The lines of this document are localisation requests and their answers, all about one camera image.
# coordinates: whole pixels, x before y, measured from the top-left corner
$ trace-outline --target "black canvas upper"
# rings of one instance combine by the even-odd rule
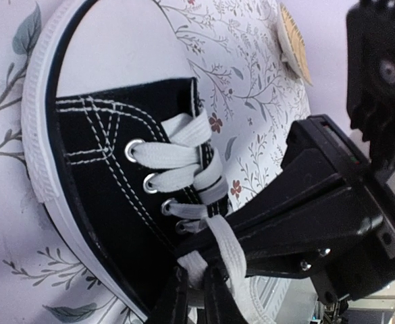
[[[176,262],[174,248],[186,237],[175,231],[177,217],[161,214],[161,204],[171,197],[201,202],[193,188],[147,194],[142,183],[153,170],[127,160],[124,148],[135,138],[168,142],[160,123],[194,109],[191,82],[59,98],[49,108],[49,135],[56,139],[52,147],[74,219],[110,274],[146,309],[161,293]]]

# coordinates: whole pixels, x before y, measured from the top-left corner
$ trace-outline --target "white stitching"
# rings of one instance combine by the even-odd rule
[[[91,159],[91,160],[80,160],[80,161],[70,162],[70,165],[90,164],[98,161],[105,161],[106,159],[110,158],[110,156],[111,153],[109,153],[107,157],[97,157],[96,159]]]
[[[118,105],[120,107],[128,107],[128,108],[133,108],[137,111],[139,111],[141,114],[147,116],[154,124],[154,126],[156,127],[156,129],[158,130],[158,132],[160,133],[160,135],[164,138],[164,140],[166,140],[164,133],[161,131],[161,129],[159,128],[157,122],[152,118],[151,115],[149,115],[146,111],[143,111],[142,109],[135,107],[133,105],[127,105],[125,103],[120,103],[114,100],[103,100],[103,99],[94,99],[91,96],[88,97],[88,100],[93,101],[95,103],[106,103],[106,104],[110,104],[110,105]],[[79,103],[79,100],[60,100],[57,101],[56,103],[58,104],[63,104],[63,103]]]
[[[100,117],[100,115],[98,114],[98,112],[95,112],[95,116],[96,116],[97,119],[98,119],[98,124],[99,124],[99,126],[100,126],[100,129],[101,129],[101,131],[102,131],[104,137],[105,137],[105,143],[106,143],[106,145],[108,145],[110,152],[112,152],[115,148],[112,147],[112,146],[110,145],[110,141],[109,141],[109,139],[107,138],[107,133],[105,132],[103,122],[101,121],[101,117]]]
[[[117,131],[119,130],[119,124],[121,122],[121,115],[117,115],[117,119],[116,119],[116,129],[115,129],[115,134],[113,135],[113,146],[116,145],[116,139],[117,139]]]
[[[113,114],[109,116],[109,124],[107,125],[107,137],[110,137],[110,128],[111,128],[111,118]]]
[[[105,134],[105,130],[104,130],[104,125],[101,122],[101,118],[99,116],[99,114],[97,112],[95,112],[95,115],[99,121],[99,125],[101,127],[101,131]],[[117,162],[115,155],[111,156],[112,159],[115,161],[116,167],[119,169],[119,172],[122,175],[122,179],[125,181],[125,185],[128,187],[128,189],[131,191],[131,193],[134,195],[134,198],[136,199],[137,203],[140,205],[141,209],[144,211],[144,213],[146,214],[146,216],[149,218],[149,220],[152,221],[153,225],[161,232],[162,236],[164,236],[164,238],[167,240],[167,242],[169,242],[169,244],[172,246],[172,244],[170,243],[169,239],[167,238],[167,236],[164,235],[164,233],[158,228],[158,225],[155,223],[155,221],[153,220],[153,218],[149,215],[149,213],[147,212],[147,210],[145,209],[145,207],[143,206],[142,202],[140,201],[140,199],[137,197],[136,192],[131,188],[130,184],[128,183],[128,180],[125,176],[124,171],[122,171],[121,165]]]
[[[73,152],[73,153],[66,153],[65,155],[67,157],[75,157],[76,155],[89,155],[89,154],[93,154],[93,153],[101,153],[101,152],[107,152],[108,149],[107,147],[105,148],[98,148],[96,150],[88,150],[88,151],[78,151],[78,152]]]
[[[97,130],[95,129],[95,127],[94,127],[94,125],[93,125],[92,119],[89,117],[89,114],[88,114],[88,112],[87,112],[85,109],[84,109],[84,112],[85,112],[86,118],[87,118],[87,120],[88,120],[88,122],[89,122],[89,124],[90,124],[90,127],[91,127],[91,129],[92,129],[92,131],[93,131],[93,133],[94,133],[94,135],[95,135],[95,138],[97,139],[98,145],[99,145],[99,147],[101,148],[101,141],[100,141],[100,138],[99,138],[99,136],[98,136]],[[101,127],[102,127],[103,133],[105,134],[104,127],[103,127],[103,124],[102,124],[102,123],[101,123]],[[115,164],[117,165],[117,167],[119,167],[119,170],[120,170],[122,176],[124,177],[124,180],[125,180],[127,186],[130,188],[130,185],[128,184],[128,181],[126,180],[124,173],[122,172],[120,166],[118,165],[118,163],[117,163],[117,161],[116,161],[116,159],[115,159],[115,156],[112,155],[112,157],[113,157],[113,159],[115,160]],[[168,239],[167,239],[167,242],[165,242],[164,240],[162,240],[162,239],[159,237],[158,233],[152,228],[152,226],[149,225],[149,223],[147,222],[147,220],[143,217],[142,213],[138,210],[137,206],[132,202],[130,196],[128,196],[126,190],[124,189],[124,187],[122,186],[121,182],[120,182],[119,179],[117,178],[117,176],[116,176],[116,174],[115,174],[115,170],[111,167],[110,162],[109,162],[109,159],[108,159],[107,157],[106,157],[106,159],[105,159],[105,162],[106,162],[106,164],[107,164],[107,166],[108,166],[108,168],[109,168],[109,170],[110,170],[112,176],[115,178],[117,185],[120,187],[121,191],[125,194],[125,197],[128,199],[128,201],[129,201],[130,204],[132,205],[133,209],[137,212],[137,214],[140,216],[140,218],[144,221],[144,223],[149,227],[149,229],[151,229],[151,231],[155,234],[155,236],[156,236],[161,242],[163,242],[164,244],[168,243],[169,246],[172,246],[172,244],[170,243],[170,241],[169,241]],[[137,201],[140,203],[140,205],[141,205],[141,202],[139,201],[138,197],[135,196],[135,198],[136,198],[136,200],[137,200]],[[148,214],[147,212],[146,212],[146,214],[148,215],[148,217],[150,218],[150,220],[153,221],[153,219],[151,218],[151,216],[149,216],[149,214]]]
[[[92,98],[91,96],[87,97],[86,100],[87,100],[87,101],[90,101],[91,103],[105,103],[105,104],[110,104],[110,105],[115,105],[115,106],[116,106],[116,105],[119,105],[120,107],[127,107],[127,108],[135,109],[135,110],[141,112],[143,115],[147,116],[147,117],[153,122],[154,126],[155,126],[156,129],[158,130],[158,132],[159,132],[159,134],[161,135],[161,137],[162,137],[162,139],[164,140],[164,142],[167,141],[166,138],[165,138],[165,134],[161,131],[161,129],[159,128],[157,122],[156,122],[147,112],[145,112],[145,111],[139,109],[138,107],[135,107],[135,106],[133,106],[133,105],[126,105],[126,104],[124,104],[124,103],[119,103],[119,102],[113,101],[113,100],[94,99],[94,98]],[[83,98],[81,98],[80,100],[62,100],[62,101],[57,101],[56,103],[57,103],[57,104],[82,103],[82,106],[83,106],[83,107],[80,107],[80,108],[70,107],[70,108],[58,109],[58,112],[60,112],[60,113],[80,112],[80,111],[83,111],[83,112],[85,112],[85,114],[87,114],[88,111],[94,111],[94,112],[97,114],[97,116],[98,116],[98,111],[101,111],[101,112],[110,112],[110,114],[115,113],[115,114],[117,114],[118,116],[119,116],[119,115],[125,115],[125,116],[127,116],[127,117],[131,117],[131,118],[137,119],[138,121],[142,122],[142,123],[149,129],[149,131],[150,131],[151,134],[153,135],[154,140],[157,141],[157,137],[156,137],[154,131],[152,131],[152,128],[148,125],[148,123],[147,123],[145,120],[143,120],[143,119],[141,119],[141,118],[139,118],[139,117],[137,117],[137,116],[135,116],[135,115],[132,115],[132,114],[129,114],[129,113],[124,113],[123,111],[116,111],[116,110],[113,110],[113,111],[112,111],[112,109],[109,109],[109,108],[100,108],[100,107],[96,107],[96,106],[94,106],[94,105],[93,105],[92,108],[88,108],[88,107],[86,107],[86,105],[85,105],[85,99],[83,99]],[[122,169],[121,169],[119,163],[117,163],[117,161],[116,161],[115,156],[112,155],[112,157],[113,157],[113,159],[115,159],[115,163],[116,163],[117,167],[119,168],[119,171],[120,171],[120,172],[122,173],[122,175],[125,177],[125,175],[124,175],[124,173],[123,173],[123,171],[122,171]],[[134,192],[133,189],[130,187],[130,185],[128,184],[127,181],[126,181],[126,184],[127,184],[127,186],[129,187],[129,189],[133,192],[133,194],[135,195],[135,192]],[[191,199],[191,197],[188,195],[187,190],[184,188],[183,191],[184,191],[185,194],[187,195],[188,199],[190,199],[190,201],[192,202],[192,199]],[[200,203],[200,199],[196,196],[194,190],[191,190],[191,189],[190,189],[190,192],[192,193],[192,197],[194,198],[194,202],[199,204],[199,203]],[[145,213],[148,215],[148,217],[151,218],[151,216],[147,213],[146,209],[144,208],[144,206],[142,205],[142,203],[140,202],[140,200],[138,199],[137,196],[136,196],[136,199],[137,199],[138,203],[141,205],[141,207],[144,209],[144,211],[145,211]]]
[[[109,108],[100,108],[100,107],[91,107],[91,108],[90,107],[82,107],[82,108],[72,107],[72,108],[58,109],[58,112],[60,112],[60,113],[72,113],[72,112],[81,112],[81,111],[84,111],[85,113],[87,113],[88,111],[95,111],[95,112],[100,111],[103,113],[108,112],[111,114],[123,115],[126,117],[131,117],[133,119],[137,119],[138,121],[142,122],[148,128],[148,130],[151,132],[154,140],[157,140],[157,136],[155,135],[152,128],[148,125],[148,123],[145,120],[143,120],[135,115],[132,115],[130,113],[124,113],[123,111],[112,111]]]

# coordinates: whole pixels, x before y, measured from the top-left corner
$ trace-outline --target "white rubber sole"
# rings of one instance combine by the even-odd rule
[[[30,180],[59,233],[73,253],[103,284],[143,321],[147,316],[98,262],[74,221],[61,188],[47,133],[45,96],[56,48],[68,24],[86,0],[66,0],[47,22],[32,53],[22,98],[23,145]]]

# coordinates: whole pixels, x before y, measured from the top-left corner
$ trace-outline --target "white wall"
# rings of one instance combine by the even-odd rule
[[[304,36],[313,87],[313,114],[326,113],[347,133],[347,11],[359,0],[280,0]]]

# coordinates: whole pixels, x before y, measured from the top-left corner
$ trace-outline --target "red flower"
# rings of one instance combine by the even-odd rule
[[[221,132],[223,122],[217,117],[215,113],[212,113],[212,117],[209,118],[209,123],[211,124],[211,129],[213,132],[217,132],[218,134]]]
[[[242,187],[240,186],[239,180],[233,180],[233,188],[230,189],[232,196],[236,196],[236,199],[238,199],[241,191]]]

